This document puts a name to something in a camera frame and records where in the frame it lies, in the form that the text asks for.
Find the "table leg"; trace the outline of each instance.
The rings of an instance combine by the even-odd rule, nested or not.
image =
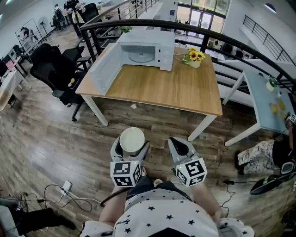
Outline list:
[[[108,121],[102,114],[102,112],[97,107],[96,103],[93,101],[91,96],[88,95],[81,95],[84,101],[87,103],[87,105],[91,108],[91,110],[94,112],[94,114],[97,116],[97,118],[101,121],[101,123],[104,126],[108,126]]]
[[[210,123],[213,122],[216,117],[216,115],[207,115],[203,119],[203,121],[197,126],[197,128],[192,132],[192,134],[190,134],[190,136],[188,137],[188,141],[192,142],[195,138],[197,138],[197,136],[201,134],[203,130],[205,130],[205,128],[209,126]]]
[[[23,70],[23,72],[28,75],[27,71],[24,69],[23,65],[18,61],[19,67]]]
[[[222,104],[225,105],[225,104],[229,101],[229,99],[231,98],[231,96],[234,94],[234,92],[235,92],[235,91],[237,90],[237,88],[240,86],[240,84],[241,84],[243,78],[244,78],[244,74],[241,73],[239,79],[237,79],[236,83],[235,83],[235,84],[233,85],[233,87],[231,88],[229,95],[228,95],[227,97],[224,98]]]
[[[29,84],[29,82],[25,79],[25,78],[23,78],[22,79],[23,81],[24,81],[24,83],[30,88],[30,90],[32,89],[32,86]]]
[[[240,133],[239,135],[237,135],[236,137],[230,139],[229,141],[227,141],[225,143],[225,146],[231,146],[234,143],[239,142],[240,140],[246,138],[247,136],[250,136],[251,134],[253,134],[254,132],[258,131],[260,129],[260,126],[258,123],[254,124],[252,127],[248,128],[247,130],[243,131],[242,133]]]

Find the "power strip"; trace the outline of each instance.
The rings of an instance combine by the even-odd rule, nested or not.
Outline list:
[[[63,185],[63,190],[61,190],[61,193],[66,196],[67,192],[70,191],[70,188],[72,187],[72,183],[70,181],[66,181]]]

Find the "white bowl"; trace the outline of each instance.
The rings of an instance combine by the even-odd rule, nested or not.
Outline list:
[[[120,135],[119,143],[126,152],[137,152],[145,143],[145,136],[141,129],[131,127]]]

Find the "shoe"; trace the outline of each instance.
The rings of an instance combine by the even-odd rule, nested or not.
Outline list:
[[[240,154],[240,152],[241,152],[240,150],[237,150],[234,155],[234,166],[237,170],[239,170],[239,168],[240,168],[239,158],[238,158],[238,155]]]
[[[143,167],[142,168],[142,177],[146,177],[147,176],[147,172],[146,169]]]
[[[238,150],[238,151],[235,152],[235,155],[234,155],[234,166],[237,169],[239,175],[244,175],[245,174],[244,173],[244,169],[245,169],[245,166],[247,165],[247,163],[246,164],[239,165],[238,155],[240,153],[241,153],[240,150]]]
[[[155,181],[153,182],[153,185],[154,185],[154,187],[156,187],[157,185],[159,185],[159,184],[161,184],[161,183],[163,183],[163,181],[160,180],[160,179],[157,179],[157,180],[155,180]]]
[[[61,219],[61,225],[65,226],[69,229],[76,230],[76,226],[72,221],[64,218],[63,216],[60,216],[60,219]]]

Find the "backpack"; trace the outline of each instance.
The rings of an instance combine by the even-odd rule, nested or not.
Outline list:
[[[57,10],[56,10],[55,15],[56,15],[56,18],[57,18],[57,19],[63,17],[62,11],[61,11],[60,9],[57,9]]]

